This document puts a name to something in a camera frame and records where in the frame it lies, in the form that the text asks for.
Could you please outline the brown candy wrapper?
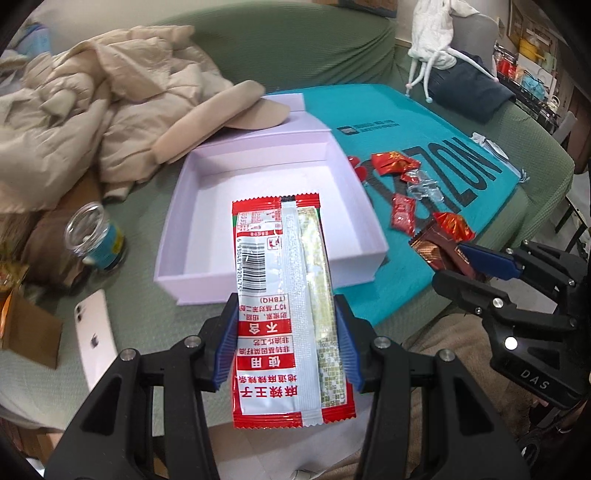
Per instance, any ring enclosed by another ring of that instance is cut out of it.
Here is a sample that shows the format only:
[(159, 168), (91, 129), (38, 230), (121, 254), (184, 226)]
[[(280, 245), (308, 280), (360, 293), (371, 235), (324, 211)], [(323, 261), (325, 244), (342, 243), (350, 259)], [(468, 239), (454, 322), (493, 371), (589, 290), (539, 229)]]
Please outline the brown candy wrapper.
[(477, 278), (477, 272), (457, 242), (435, 220), (415, 234), (409, 245), (434, 271), (450, 270), (471, 279)]

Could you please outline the red gold candy packet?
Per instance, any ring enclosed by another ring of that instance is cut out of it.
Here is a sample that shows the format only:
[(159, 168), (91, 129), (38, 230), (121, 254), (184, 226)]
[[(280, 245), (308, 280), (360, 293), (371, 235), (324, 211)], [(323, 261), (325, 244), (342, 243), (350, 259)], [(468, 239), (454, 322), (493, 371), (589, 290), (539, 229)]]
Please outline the red gold candy packet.
[(436, 212), (433, 218), (455, 242), (467, 242), (476, 238), (476, 233), (460, 214), (452, 212)]
[(370, 162), (380, 176), (401, 175), (421, 168), (421, 162), (397, 151), (376, 153)]

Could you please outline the small red ketchup sachet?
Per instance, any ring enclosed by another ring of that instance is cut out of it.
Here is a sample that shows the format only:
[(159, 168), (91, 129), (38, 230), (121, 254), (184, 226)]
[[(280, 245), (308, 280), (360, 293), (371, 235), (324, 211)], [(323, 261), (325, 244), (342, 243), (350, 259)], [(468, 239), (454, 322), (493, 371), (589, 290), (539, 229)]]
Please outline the small red ketchup sachet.
[(409, 237), (415, 235), (416, 201), (402, 194), (394, 194), (392, 201), (391, 227)]

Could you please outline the clear plastic toy plane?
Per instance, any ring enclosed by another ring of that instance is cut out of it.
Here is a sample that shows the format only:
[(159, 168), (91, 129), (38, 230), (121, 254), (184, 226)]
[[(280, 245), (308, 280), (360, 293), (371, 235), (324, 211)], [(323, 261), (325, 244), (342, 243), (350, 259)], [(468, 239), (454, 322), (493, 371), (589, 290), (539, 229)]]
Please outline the clear plastic toy plane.
[(442, 203), (444, 195), (436, 180), (423, 170), (411, 170), (404, 174), (407, 193), (417, 200), (430, 199), (434, 203)]

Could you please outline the red toy propeller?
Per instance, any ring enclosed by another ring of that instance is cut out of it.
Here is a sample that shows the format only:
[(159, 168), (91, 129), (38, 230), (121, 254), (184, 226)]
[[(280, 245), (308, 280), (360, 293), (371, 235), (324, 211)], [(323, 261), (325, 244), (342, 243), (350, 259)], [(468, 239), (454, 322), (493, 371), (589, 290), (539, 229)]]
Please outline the red toy propeller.
[(353, 170), (356, 173), (360, 183), (365, 185), (368, 179), (368, 170), (365, 166), (363, 166), (363, 162), (356, 156), (349, 156), (349, 164), (353, 167)]

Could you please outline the long red white snack packet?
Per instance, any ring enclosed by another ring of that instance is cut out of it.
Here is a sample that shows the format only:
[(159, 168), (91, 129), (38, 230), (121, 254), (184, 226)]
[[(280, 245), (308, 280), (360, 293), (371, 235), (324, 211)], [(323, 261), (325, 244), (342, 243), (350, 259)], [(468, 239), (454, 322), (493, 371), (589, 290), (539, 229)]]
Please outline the long red white snack packet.
[(352, 419), (317, 193), (232, 205), (238, 345), (232, 420), (240, 429)]

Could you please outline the white smartphone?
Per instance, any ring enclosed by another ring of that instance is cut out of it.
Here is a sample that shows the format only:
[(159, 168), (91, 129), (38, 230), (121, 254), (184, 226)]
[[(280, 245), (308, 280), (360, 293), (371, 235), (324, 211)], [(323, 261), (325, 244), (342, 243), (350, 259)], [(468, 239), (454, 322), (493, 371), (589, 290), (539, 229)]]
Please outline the white smartphone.
[(80, 301), (74, 308), (74, 320), (84, 376), (92, 390), (118, 354), (105, 292), (99, 289)]

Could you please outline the clear plastic bag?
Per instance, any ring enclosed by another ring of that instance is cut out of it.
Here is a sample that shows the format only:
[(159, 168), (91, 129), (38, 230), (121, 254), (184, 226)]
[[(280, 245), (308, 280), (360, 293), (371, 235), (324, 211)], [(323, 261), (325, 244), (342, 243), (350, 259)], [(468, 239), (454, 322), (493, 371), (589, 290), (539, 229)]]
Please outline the clear plastic bag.
[(518, 169), (510, 161), (509, 156), (505, 153), (505, 151), (494, 141), (478, 132), (472, 133), (471, 140), (493, 155), (496, 159), (500, 160), (515, 176), (519, 178), (520, 184), (527, 183), (530, 180), (530, 176), (526, 170), (523, 168)]

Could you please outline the brown cardboard piece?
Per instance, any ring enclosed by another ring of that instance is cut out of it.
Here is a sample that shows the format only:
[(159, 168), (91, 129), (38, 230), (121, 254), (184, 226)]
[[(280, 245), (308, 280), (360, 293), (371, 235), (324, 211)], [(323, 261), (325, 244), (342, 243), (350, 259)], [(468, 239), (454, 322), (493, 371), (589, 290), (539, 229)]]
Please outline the brown cardboard piece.
[(1, 349), (55, 370), (63, 322), (18, 289), (1, 295)]

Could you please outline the dark navy cushion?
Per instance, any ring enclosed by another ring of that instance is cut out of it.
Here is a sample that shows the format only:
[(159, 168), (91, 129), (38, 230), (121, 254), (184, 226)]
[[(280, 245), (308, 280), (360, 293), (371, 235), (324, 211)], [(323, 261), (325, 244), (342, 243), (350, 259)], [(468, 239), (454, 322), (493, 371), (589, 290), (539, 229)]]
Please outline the dark navy cushion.
[(482, 124), (488, 123), (506, 103), (515, 100), (511, 90), (464, 60), (458, 60), (447, 70), (433, 69), (428, 91), (438, 105)]

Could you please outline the brown plaid pillow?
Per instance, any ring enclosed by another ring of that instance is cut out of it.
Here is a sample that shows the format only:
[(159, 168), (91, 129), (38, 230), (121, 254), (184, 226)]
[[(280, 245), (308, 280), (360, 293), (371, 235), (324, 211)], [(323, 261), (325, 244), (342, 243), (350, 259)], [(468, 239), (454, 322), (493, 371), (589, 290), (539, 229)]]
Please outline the brown plaid pillow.
[(98, 174), (88, 170), (60, 199), (53, 210), (45, 211), (30, 234), (21, 259), (28, 266), (25, 281), (62, 291), (71, 290), (85, 275), (82, 260), (64, 241), (65, 228), (82, 206), (102, 198)]

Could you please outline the orange snack bags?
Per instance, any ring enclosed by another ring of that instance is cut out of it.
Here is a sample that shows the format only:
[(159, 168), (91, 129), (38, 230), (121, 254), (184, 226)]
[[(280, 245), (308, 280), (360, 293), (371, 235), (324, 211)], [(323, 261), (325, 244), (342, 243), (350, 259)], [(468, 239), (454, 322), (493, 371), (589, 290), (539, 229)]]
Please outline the orange snack bags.
[(1, 243), (1, 339), (7, 331), (8, 311), (11, 295), (17, 291), (29, 270), (29, 266), (18, 261), (9, 246)]

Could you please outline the clear plastic jar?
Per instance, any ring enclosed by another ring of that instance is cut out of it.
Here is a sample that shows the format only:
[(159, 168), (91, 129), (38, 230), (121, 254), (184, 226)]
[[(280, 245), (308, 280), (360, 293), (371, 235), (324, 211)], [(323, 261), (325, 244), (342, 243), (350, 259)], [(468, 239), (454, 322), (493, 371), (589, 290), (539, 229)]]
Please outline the clear plastic jar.
[(100, 202), (80, 207), (64, 231), (65, 247), (96, 270), (110, 271), (122, 260), (126, 238)]

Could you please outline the white octopus plush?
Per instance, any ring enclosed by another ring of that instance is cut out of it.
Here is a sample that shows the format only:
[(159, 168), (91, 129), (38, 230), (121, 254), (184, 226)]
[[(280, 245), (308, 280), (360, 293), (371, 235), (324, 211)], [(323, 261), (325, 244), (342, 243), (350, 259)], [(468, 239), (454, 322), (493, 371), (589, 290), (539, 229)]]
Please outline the white octopus plush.
[(494, 82), (499, 82), (483, 66), (451, 46), (454, 39), (453, 16), (467, 18), (477, 14), (479, 11), (466, 1), (417, 2), (413, 13), (412, 42), (408, 52), (412, 61), (405, 86), (407, 97), (416, 85), (422, 83), (426, 102), (431, 104), (433, 98), (429, 93), (429, 82), (433, 68), (448, 70), (456, 65), (458, 59), (472, 65)]

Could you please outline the beige cap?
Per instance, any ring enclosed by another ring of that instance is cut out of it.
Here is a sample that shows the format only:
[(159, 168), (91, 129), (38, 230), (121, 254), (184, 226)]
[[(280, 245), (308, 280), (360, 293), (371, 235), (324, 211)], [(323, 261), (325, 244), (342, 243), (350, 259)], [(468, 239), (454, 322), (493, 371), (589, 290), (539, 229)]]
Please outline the beige cap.
[(194, 107), (162, 134), (151, 147), (158, 164), (172, 163), (223, 128), (263, 130), (283, 124), (290, 116), (286, 104), (266, 99), (266, 88), (246, 80)]

